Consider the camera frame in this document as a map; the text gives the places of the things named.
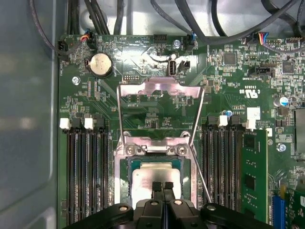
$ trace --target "chip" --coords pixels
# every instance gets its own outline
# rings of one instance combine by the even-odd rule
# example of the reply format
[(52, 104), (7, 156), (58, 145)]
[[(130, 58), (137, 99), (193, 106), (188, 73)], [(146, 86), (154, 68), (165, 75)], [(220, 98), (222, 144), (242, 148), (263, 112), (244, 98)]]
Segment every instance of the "chip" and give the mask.
[(235, 53), (225, 53), (224, 54), (224, 64), (225, 65), (236, 65), (236, 54)]
[(293, 61), (283, 61), (283, 73), (293, 74), (295, 72), (295, 63)]
[(255, 149), (255, 137), (252, 135), (245, 135), (244, 147)]
[(249, 210), (249, 209), (245, 209), (245, 210), (244, 210), (244, 214), (245, 214), (246, 216), (251, 217), (251, 218), (255, 218), (255, 213), (252, 212), (252, 211)]
[(255, 178), (246, 174), (244, 176), (244, 184), (246, 185), (246, 187), (255, 190)]

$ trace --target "capacitor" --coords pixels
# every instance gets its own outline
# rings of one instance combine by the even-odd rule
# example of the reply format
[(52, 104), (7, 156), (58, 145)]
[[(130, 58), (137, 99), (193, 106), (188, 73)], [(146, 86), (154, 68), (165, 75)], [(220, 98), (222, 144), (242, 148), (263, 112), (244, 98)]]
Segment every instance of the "capacitor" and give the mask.
[(287, 106), (288, 98), (287, 97), (277, 97), (274, 99), (273, 104), (277, 107), (279, 106)]

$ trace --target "blue connector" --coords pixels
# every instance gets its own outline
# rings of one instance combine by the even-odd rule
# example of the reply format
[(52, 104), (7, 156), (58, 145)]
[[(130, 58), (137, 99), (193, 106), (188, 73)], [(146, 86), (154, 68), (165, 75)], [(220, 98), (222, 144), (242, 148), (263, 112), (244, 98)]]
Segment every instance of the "blue connector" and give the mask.
[(272, 224), (275, 229), (285, 229), (285, 200), (272, 197)]

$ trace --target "cable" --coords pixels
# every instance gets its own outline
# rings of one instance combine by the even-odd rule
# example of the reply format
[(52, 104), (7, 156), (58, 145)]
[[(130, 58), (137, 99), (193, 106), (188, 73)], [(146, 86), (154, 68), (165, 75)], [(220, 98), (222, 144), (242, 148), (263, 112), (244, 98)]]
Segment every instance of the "cable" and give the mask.
[(218, 20), (218, 16), (217, 16), (217, 2), (218, 0), (212, 0), (212, 5), (211, 5), (211, 16), (212, 16), (212, 21), (214, 24), (214, 27), (216, 29), (216, 31), (218, 32), (219, 36), (221, 37), (226, 37), (227, 35), (225, 34), (225, 32), (223, 31), (219, 20)]
[(258, 32), (267, 25), (271, 24), (274, 22), (279, 16), (281, 16), (284, 12), (286, 12), (289, 8), (291, 8), (294, 4), (298, 2), (298, 0), (290, 0), (287, 4), (285, 4), (278, 12), (275, 14), (271, 15), (269, 18), (264, 20), (263, 22), (257, 24), (256, 26), (238, 33), (236, 35), (230, 36), (230, 37), (225, 37), (225, 38), (214, 38), (214, 39), (209, 39), (207, 38), (204, 33), (201, 31), (199, 25), (197, 24), (194, 16), (192, 15), (192, 12), (186, 2), (186, 0), (175, 0), (176, 5), (181, 13), (181, 15), (184, 17), (188, 25), (191, 27), (191, 29), (196, 33), (198, 38), (206, 44), (209, 45), (220, 45), (220, 44), (227, 44), (233, 41), (236, 41), (238, 39), (244, 38), (246, 36), (249, 36), (253, 32)]
[[(265, 10), (268, 11), (268, 13), (270, 14), (275, 14), (277, 11), (279, 11), (279, 8), (277, 6), (275, 6), (271, 0), (261, 0), (263, 7), (265, 8)], [(288, 13), (283, 13), (279, 19), (282, 19), (283, 21), (287, 22), (290, 27), (292, 28), (293, 32), (294, 32), (294, 36), (295, 37), (300, 37), (300, 32), (298, 31), (298, 28), (296, 26), (296, 21), (295, 19), (290, 16)]]
[(303, 32), (303, 30), (301, 28), (301, 17), (302, 17), (302, 11), (304, 8), (304, 4), (305, 4), (305, 1), (302, 0), (300, 3), (299, 9), (297, 11), (297, 18), (296, 18), (296, 25), (297, 25), (297, 28), (300, 31), (300, 34), (302, 35), (302, 37), (305, 36), (305, 33)]
[(190, 31), (189, 29), (185, 28), (183, 25), (181, 25), (180, 23), (178, 23), (177, 21), (175, 21), (173, 18), (171, 18), (164, 10), (162, 10), (162, 8), (156, 3), (155, 0), (150, 0), (152, 7), (155, 9), (155, 11), (161, 16), (163, 17), (165, 20), (167, 20), (168, 22), (170, 22), (171, 24), (173, 24), (174, 26), (176, 26), (177, 28), (179, 28), (180, 30), (182, 30), (183, 32), (191, 35), (192, 31)]
[(58, 48), (54, 47), (52, 45), (52, 43), (48, 40), (48, 38), (46, 37), (46, 35), (44, 34), (44, 31), (39, 23), (39, 20), (38, 20), (38, 16), (37, 16), (37, 12), (36, 12), (36, 9), (35, 9), (35, 2), (34, 0), (29, 0), (29, 7), (30, 7), (30, 12), (31, 12), (31, 15), (33, 17), (33, 20), (34, 20), (34, 24), (42, 38), (42, 40), (44, 41), (44, 43), (52, 50), (54, 50), (55, 52), (57, 52), (59, 55), (62, 55), (62, 56), (66, 56), (66, 55), (69, 55), (73, 52), (75, 52), (75, 50), (77, 50), (77, 48), (82, 44), (82, 41), (79, 41), (77, 42), (74, 46), (72, 46), (68, 51), (64, 52), (64, 51), (61, 51), (59, 50)]
[(72, 0), (72, 28), (73, 34), (80, 34), (80, 9), (78, 0)]
[(100, 8), (97, 0), (91, 0), (91, 5), (93, 7), (94, 12), (96, 13), (96, 16), (100, 22), (100, 25), (102, 27), (104, 34), (110, 35), (106, 20), (104, 18), (103, 12), (101, 11), (101, 8)]
[(72, 34), (72, 0), (68, 0), (67, 8), (67, 33)]
[(114, 24), (113, 34), (120, 35), (124, 17), (124, 0), (117, 0), (116, 21)]
[(99, 20), (96, 16), (96, 14), (95, 14), (95, 11), (93, 10), (91, 2), (89, 0), (84, 0), (84, 1), (85, 1), (86, 6), (87, 6), (87, 10), (90, 14), (91, 20), (93, 22), (93, 25), (95, 27), (95, 30), (96, 30), (97, 34), (102, 35), (103, 31), (102, 31), (101, 25), (100, 25), (100, 22), (99, 22)]

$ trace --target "metal plate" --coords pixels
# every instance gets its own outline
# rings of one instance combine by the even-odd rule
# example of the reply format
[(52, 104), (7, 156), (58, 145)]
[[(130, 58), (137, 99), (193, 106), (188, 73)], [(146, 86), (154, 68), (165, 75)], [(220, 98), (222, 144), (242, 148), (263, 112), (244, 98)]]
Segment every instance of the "metal plate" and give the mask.
[(180, 171), (173, 169), (170, 162), (141, 163), (140, 169), (132, 173), (132, 207), (134, 209), (138, 201), (151, 199), (153, 181), (173, 182), (175, 197), (181, 198)]

